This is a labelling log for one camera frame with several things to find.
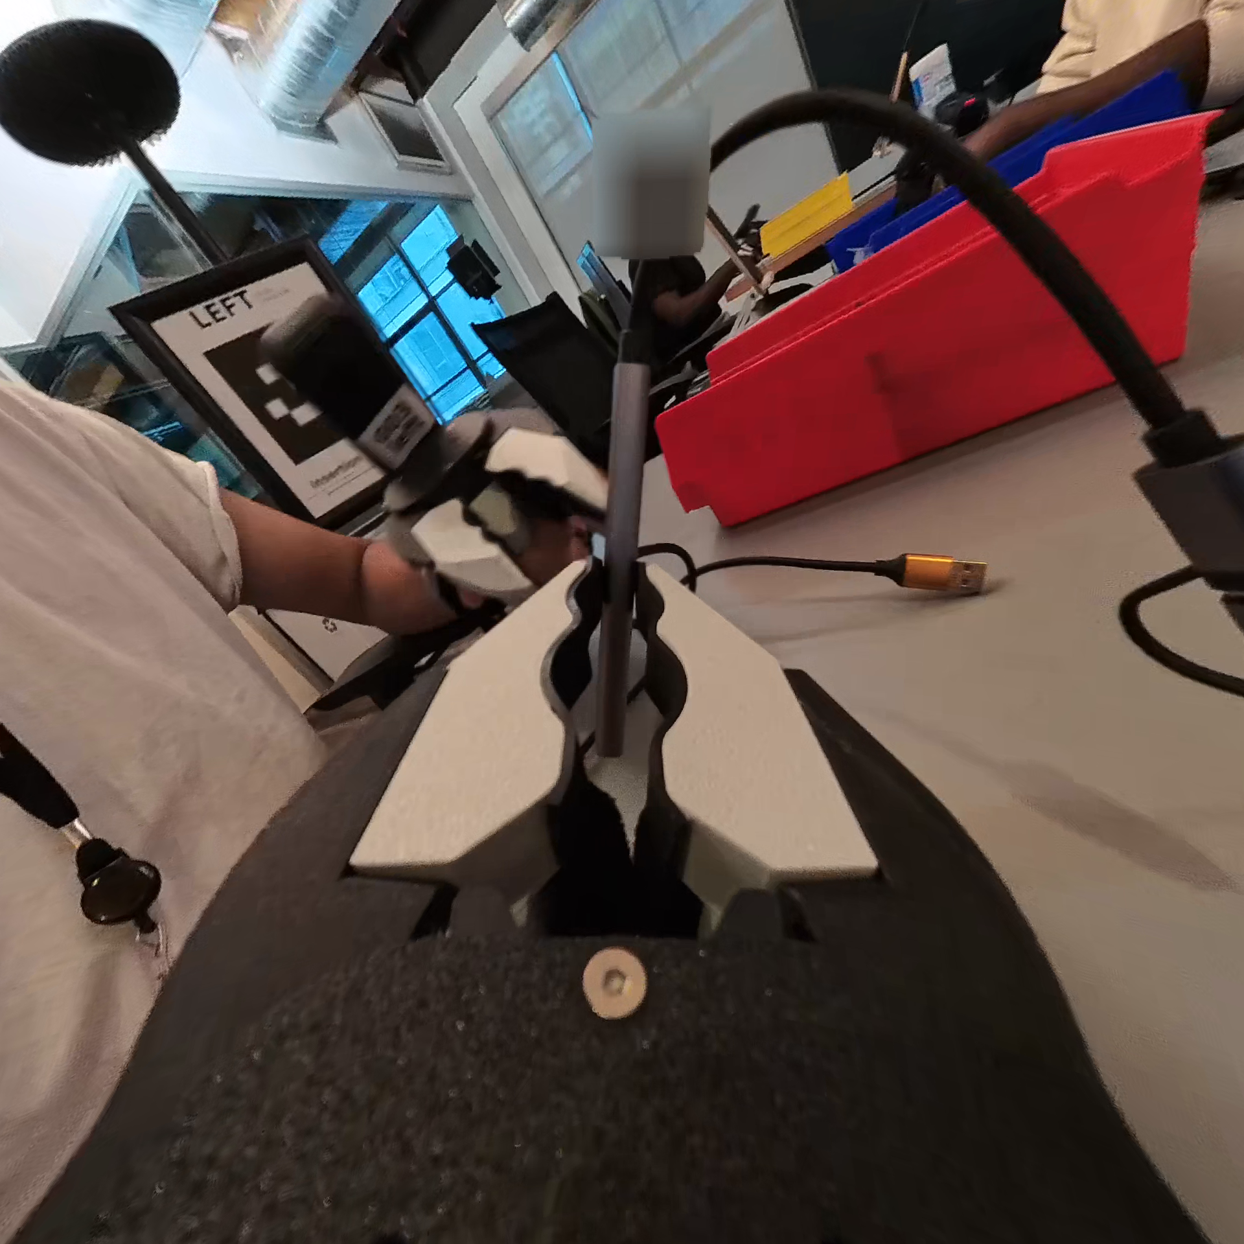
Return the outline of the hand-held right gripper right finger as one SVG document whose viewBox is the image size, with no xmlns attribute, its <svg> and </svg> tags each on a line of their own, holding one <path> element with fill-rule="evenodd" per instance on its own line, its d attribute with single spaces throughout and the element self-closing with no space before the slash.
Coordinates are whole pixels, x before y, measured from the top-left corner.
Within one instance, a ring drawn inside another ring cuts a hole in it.
<svg viewBox="0 0 1244 1244">
<path fill-rule="evenodd" d="M 671 816 L 671 871 L 726 917 L 740 892 L 877 878 L 873 851 L 785 668 L 647 570 L 647 697 L 663 715 L 650 805 Z"/>
</svg>

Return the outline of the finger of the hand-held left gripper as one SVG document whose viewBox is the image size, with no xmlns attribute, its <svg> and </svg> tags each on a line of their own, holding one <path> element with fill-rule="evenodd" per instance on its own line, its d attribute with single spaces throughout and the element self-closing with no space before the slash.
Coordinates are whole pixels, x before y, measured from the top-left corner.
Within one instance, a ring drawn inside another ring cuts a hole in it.
<svg viewBox="0 0 1244 1244">
<path fill-rule="evenodd" d="M 445 583 L 474 597 L 529 597 L 538 583 L 477 521 L 463 500 L 445 500 L 409 521 L 412 552 L 437 570 Z"/>
<path fill-rule="evenodd" d="M 607 510 L 607 475 L 561 435 L 504 427 L 484 456 L 484 468 L 548 486 L 576 517 L 604 517 Z"/>
</svg>

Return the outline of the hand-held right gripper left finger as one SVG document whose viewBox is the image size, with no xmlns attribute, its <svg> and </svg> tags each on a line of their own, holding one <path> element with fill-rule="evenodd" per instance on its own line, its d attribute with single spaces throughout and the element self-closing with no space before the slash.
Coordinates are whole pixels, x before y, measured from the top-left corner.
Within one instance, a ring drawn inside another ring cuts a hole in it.
<svg viewBox="0 0 1244 1244">
<path fill-rule="evenodd" d="M 593 561 L 573 561 L 459 653 L 356 851 L 352 874 L 498 892 L 515 924 L 557 874 L 550 815 L 573 786 L 593 683 Z"/>
</svg>

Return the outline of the grey USB hub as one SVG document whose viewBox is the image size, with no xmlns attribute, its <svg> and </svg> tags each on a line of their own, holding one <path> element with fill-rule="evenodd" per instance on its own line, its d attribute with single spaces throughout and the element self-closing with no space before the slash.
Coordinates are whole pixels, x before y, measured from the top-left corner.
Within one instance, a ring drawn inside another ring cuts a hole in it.
<svg viewBox="0 0 1244 1244">
<path fill-rule="evenodd" d="M 1153 472 L 1144 481 L 1211 484 L 1216 500 L 1235 504 L 1240 521 L 1240 437 L 1223 437 L 1211 420 L 1188 409 L 1160 375 L 1125 312 L 1081 266 L 1068 243 L 1003 179 L 935 120 L 877 94 L 830 84 L 803 88 L 740 119 L 709 142 L 709 109 L 636 109 L 600 119 L 593 128 L 593 225 L 600 251 L 657 261 L 689 251 L 709 229 L 709 181 L 742 145 L 818 120 L 874 125 L 935 174 L 958 184 L 997 234 L 1025 261 L 1042 289 L 1100 353 L 1115 386 L 1144 422 Z M 612 463 L 604 517 L 604 623 L 597 647 L 597 754 L 618 757 L 628 709 L 628 633 L 642 561 L 642 500 L 650 399 L 650 326 L 642 308 L 618 343 L 612 393 Z"/>
</svg>

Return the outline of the black cable orange plugs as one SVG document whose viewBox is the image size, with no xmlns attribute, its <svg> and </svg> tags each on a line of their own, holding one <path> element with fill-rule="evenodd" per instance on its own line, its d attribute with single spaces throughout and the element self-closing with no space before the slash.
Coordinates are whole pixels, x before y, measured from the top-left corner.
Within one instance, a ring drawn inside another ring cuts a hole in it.
<svg viewBox="0 0 1244 1244">
<path fill-rule="evenodd" d="M 877 561 L 850 561 L 850 559 L 793 559 L 793 556 L 740 556 L 698 565 L 689 552 L 679 543 L 647 543 L 642 559 L 676 559 L 682 565 L 682 585 L 698 590 L 703 577 L 733 574 L 733 570 L 800 570 L 800 574 L 850 574 L 889 578 L 902 590 L 947 594 L 947 597 L 978 597 L 990 583 L 986 561 L 964 561 L 950 556 L 899 556 Z"/>
</svg>

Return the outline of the person's left forearm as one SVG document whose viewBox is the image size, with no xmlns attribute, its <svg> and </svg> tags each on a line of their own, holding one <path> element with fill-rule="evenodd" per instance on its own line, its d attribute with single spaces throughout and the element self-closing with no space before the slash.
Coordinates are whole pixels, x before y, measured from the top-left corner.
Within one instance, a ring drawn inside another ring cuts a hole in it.
<svg viewBox="0 0 1244 1244">
<path fill-rule="evenodd" d="M 239 494 L 221 500 L 241 556 L 246 606 L 352 623 L 368 536 L 341 536 Z"/>
</svg>

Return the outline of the grey desk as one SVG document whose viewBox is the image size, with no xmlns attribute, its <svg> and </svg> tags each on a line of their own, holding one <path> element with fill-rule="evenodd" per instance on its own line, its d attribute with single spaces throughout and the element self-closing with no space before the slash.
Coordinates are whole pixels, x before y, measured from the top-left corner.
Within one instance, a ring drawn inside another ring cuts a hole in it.
<svg viewBox="0 0 1244 1244">
<path fill-rule="evenodd" d="M 1240 1242 L 1240 697 L 1115 623 L 1185 565 L 1133 486 L 1110 386 L 721 530 L 647 467 L 645 542 L 695 561 L 899 552 L 990 565 L 982 597 L 733 570 L 703 597 L 818 680 L 976 835 L 1046 944 L 1131 1129 L 1211 1242 Z"/>
</svg>

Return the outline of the person's left hand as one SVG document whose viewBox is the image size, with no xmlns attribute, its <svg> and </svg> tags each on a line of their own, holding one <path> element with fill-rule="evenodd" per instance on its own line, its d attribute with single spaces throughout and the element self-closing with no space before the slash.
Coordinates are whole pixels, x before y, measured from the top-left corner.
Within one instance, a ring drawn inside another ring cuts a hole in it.
<svg viewBox="0 0 1244 1244">
<path fill-rule="evenodd" d="M 435 565 L 412 565 L 382 542 L 363 543 L 352 623 L 389 635 L 435 633 L 492 613 L 488 597 L 459 590 Z"/>
</svg>

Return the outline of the black framed marker sign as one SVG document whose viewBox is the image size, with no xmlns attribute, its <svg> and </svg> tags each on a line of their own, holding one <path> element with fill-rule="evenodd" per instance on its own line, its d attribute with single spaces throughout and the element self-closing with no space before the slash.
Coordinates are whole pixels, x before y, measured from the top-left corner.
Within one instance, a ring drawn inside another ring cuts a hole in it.
<svg viewBox="0 0 1244 1244">
<path fill-rule="evenodd" d="M 383 472 L 279 367 L 260 338 L 313 296 L 382 335 L 313 238 L 268 245 L 111 305 L 123 331 L 287 517 L 341 530 L 382 504 Z"/>
</svg>

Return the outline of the yellow bin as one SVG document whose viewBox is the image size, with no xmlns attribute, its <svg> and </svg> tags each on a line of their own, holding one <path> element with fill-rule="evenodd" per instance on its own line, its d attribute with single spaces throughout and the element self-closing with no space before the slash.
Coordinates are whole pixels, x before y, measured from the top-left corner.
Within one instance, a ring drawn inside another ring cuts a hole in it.
<svg viewBox="0 0 1244 1244">
<path fill-rule="evenodd" d="M 803 245 L 823 229 L 843 220 L 855 210 L 850 174 L 832 179 L 818 192 L 803 197 L 796 206 L 761 225 L 761 251 L 785 256 Z"/>
</svg>

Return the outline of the red plastic bin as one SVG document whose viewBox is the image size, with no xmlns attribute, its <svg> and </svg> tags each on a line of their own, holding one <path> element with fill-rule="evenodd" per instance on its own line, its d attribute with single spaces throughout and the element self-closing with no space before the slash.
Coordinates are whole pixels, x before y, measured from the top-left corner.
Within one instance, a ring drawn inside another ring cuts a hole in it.
<svg viewBox="0 0 1244 1244">
<path fill-rule="evenodd" d="M 1155 367 L 1188 347 L 1209 113 L 1055 145 L 1016 197 Z M 1068 308 L 967 204 L 709 356 L 656 429 L 682 512 L 740 527 L 1110 386 Z"/>
</svg>

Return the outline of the black foam disc stand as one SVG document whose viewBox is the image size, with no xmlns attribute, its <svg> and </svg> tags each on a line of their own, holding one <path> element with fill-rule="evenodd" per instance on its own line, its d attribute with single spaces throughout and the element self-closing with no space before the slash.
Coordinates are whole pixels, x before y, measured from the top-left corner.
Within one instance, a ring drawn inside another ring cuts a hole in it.
<svg viewBox="0 0 1244 1244">
<path fill-rule="evenodd" d="M 213 262 L 229 251 L 151 157 L 182 113 L 179 72 L 143 31 L 98 19 L 55 20 L 0 53 L 0 128 L 63 168 L 127 161 L 151 197 Z"/>
</svg>

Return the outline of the blue bin with white label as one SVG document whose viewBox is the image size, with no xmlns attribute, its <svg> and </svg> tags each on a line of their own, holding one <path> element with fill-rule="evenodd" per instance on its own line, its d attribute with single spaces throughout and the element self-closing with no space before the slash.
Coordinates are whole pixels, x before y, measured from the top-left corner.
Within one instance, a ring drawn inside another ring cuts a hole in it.
<svg viewBox="0 0 1244 1244">
<path fill-rule="evenodd" d="M 1003 157 L 993 161 L 993 171 L 1011 184 L 1025 184 L 1036 179 L 1055 145 L 1069 145 L 1081 139 L 1160 125 L 1172 119 L 1188 119 L 1188 88 L 1172 72 L 1164 72 L 1147 78 L 1144 84 L 1131 88 L 1127 97 L 1083 113 L 1083 119 L 1064 119 L 1036 133 L 1031 139 L 1016 142 Z M 927 197 L 925 204 L 902 210 L 896 200 L 864 213 L 858 225 L 843 229 L 830 243 L 830 256 L 839 273 L 855 270 L 860 261 L 877 256 L 892 243 L 914 234 L 919 229 L 932 225 L 935 216 L 958 210 L 964 200 L 960 187 L 947 184 L 944 192 Z"/>
</svg>

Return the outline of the silver ventilation duct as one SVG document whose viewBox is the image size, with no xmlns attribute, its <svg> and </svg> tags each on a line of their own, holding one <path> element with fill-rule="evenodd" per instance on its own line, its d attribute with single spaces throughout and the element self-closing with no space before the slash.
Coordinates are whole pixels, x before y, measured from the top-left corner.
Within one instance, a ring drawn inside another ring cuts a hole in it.
<svg viewBox="0 0 1244 1244">
<path fill-rule="evenodd" d="M 251 34 L 255 106 L 287 133 L 316 133 L 396 0 L 271 0 Z"/>
</svg>

